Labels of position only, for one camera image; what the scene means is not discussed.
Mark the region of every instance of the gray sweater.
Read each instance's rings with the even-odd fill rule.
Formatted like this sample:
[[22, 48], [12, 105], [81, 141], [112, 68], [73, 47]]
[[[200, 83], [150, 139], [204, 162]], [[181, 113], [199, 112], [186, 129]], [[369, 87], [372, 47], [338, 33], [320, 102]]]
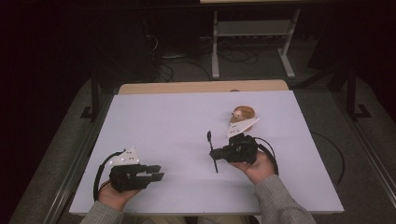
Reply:
[[[277, 175], [256, 184], [254, 194], [260, 202], [262, 223], [315, 223], [311, 214], [291, 198]], [[81, 223], [119, 224], [121, 220], [122, 212], [96, 202]]]

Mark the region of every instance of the white plastic bracket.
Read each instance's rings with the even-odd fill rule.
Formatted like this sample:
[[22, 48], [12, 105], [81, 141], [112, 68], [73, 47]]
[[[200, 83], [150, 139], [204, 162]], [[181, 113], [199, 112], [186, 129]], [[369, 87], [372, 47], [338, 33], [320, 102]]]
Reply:
[[259, 121], [259, 119], [260, 118], [245, 119], [236, 123], [231, 123], [230, 127], [228, 128], [227, 137], [231, 138], [233, 136], [236, 136], [237, 134], [244, 132], [250, 126]]
[[108, 162], [110, 166], [121, 166], [121, 165], [134, 165], [139, 164], [140, 160], [137, 157], [136, 148], [132, 147], [126, 149], [119, 156], [115, 156]]

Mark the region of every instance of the white tabletop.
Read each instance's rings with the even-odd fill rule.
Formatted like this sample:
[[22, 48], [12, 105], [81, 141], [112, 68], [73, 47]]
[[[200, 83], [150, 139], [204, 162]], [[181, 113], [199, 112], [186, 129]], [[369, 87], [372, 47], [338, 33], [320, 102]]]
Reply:
[[[125, 213], [259, 214], [253, 185], [226, 161], [218, 162], [216, 174], [206, 140], [210, 130], [214, 148], [228, 144], [228, 122], [239, 105], [255, 109], [260, 121], [246, 134], [272, 145], [291, 196], [314, 213], [343, 212], [292, 91], [116, 95], [70, 212], [90, 210], [93, 180], [103, 160], [135, 146], [142, 164], [161, 165], [165, 175], [129, 201]], [[107, 167], [101, 182], [109, 172]]]

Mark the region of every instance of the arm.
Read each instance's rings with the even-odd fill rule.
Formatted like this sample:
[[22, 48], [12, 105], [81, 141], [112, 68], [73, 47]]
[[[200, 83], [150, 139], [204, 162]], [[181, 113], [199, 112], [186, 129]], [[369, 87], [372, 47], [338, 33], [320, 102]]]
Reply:
[[112, 224], [122, 221], [122, 210], [125, 204], [132, 199], [140, 189], [117, 192], [109, 181], [104, 183], [99, 191], [99, 199], [82, 219], [81, 224]]
[[315, 223], [312, 215], [290, 196], [273, 164], [263, 152], [253, 164], [230, 162], [255, 185], [255, 195], [262, 210], [262, 223]]

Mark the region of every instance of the person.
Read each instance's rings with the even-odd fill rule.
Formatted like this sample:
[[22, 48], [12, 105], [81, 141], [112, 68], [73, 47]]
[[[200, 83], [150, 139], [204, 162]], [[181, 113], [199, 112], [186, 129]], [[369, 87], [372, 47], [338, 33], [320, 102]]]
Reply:
[[[260, 203], [262, 223], [316, 223], [312, 215], [301, 207], [290, 196], [288, 190], [278, 175], [275, 175], [274, 166], [265, 153], [258, 152], [257, 160], [253, 164], [244, 162], [230, 162], [241, 170], [255, 185], [254, 194]], [[87, 216], [81, 223], [113, 224], [120, 223], [123, 217], [122, 209], [140, 190], [117, 192], [111, 184], [105, 183], [99, 192], [98, 201], [95, 202]], [[173, 217], [173, 221], [140, 218], [136, 223], [185, 223], [182, 217]], [[248, 223], [244, 217], [215, 216], [199, 218], [198, 223]]]

